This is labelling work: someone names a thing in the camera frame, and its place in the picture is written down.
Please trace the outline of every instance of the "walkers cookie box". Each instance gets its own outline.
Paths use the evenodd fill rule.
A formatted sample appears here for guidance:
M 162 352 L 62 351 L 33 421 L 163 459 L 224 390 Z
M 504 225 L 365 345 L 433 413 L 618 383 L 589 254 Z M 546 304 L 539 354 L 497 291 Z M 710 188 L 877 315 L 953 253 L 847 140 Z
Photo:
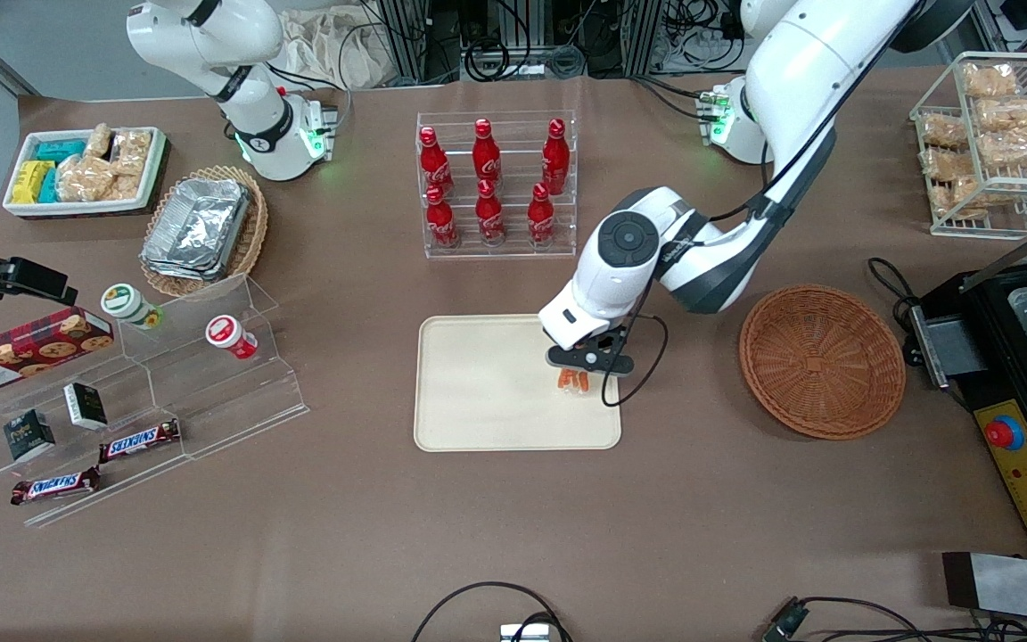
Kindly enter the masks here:
M 80 307 L 0 334 L 0 387 L 113 345 L 113 330 Z

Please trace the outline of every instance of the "blue package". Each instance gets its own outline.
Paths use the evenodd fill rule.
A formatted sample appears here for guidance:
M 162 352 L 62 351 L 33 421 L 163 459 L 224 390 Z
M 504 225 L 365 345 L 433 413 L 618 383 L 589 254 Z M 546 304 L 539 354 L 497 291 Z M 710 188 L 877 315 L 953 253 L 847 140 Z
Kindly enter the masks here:
M 58 202 L 58 169 L 49 169 L 42 179 L 42 190 L 37 194 L 37 202 Z
M 62 162 L 85 151 L 85 141 L 46 141 L 37 144 L 34 149 L 34 159 L 51 159 Z

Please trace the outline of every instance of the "red button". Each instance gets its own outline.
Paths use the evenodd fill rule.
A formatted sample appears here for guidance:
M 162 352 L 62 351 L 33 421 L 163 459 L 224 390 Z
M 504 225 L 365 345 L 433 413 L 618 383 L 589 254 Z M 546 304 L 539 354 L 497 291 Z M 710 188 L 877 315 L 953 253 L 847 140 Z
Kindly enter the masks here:
M 985 426 L 985 439 L 998 448 L 1009 448 L 1014 443 L 1012 427 L 1006 422 L 993 420 Z

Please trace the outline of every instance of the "small black box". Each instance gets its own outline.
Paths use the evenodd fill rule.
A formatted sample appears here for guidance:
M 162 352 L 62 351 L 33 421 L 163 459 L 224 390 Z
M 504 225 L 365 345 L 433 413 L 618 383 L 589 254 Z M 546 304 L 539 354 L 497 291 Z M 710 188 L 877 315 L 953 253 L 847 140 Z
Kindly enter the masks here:
M 106 426 L 102 395 L 97 388 L 85 383 L 73 382 L 66 385 L 66 406 L 70 408 L 70 422 L 75 426 L 101 430 Z
M 37 410 L 29 410 L 22 417 L 11 419 L 3 426 L 3 432 L 7 436 L 10 455 L 15 462 L 26 462 L 53 448 L 49 423 L 45 422 L 45 415 Z

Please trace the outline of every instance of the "cable connector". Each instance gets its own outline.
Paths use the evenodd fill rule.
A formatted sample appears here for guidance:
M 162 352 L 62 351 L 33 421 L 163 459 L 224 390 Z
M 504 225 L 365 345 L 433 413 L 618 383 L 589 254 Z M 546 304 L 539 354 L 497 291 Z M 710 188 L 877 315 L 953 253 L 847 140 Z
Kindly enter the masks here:
M 724 34 L 724 40 L 743 40 L 743 23 L 739 16 L 732 11 L 724 11 L 720 15 L 720 32 Z
M 762 642 L 790 642 L 792 635 L 799 631 L 802 620 L 807 618 L 810 610 L 802 605 L 798 598 L 791 598 L 786 605 L 774 613 L 767 630 L 763 633 Z

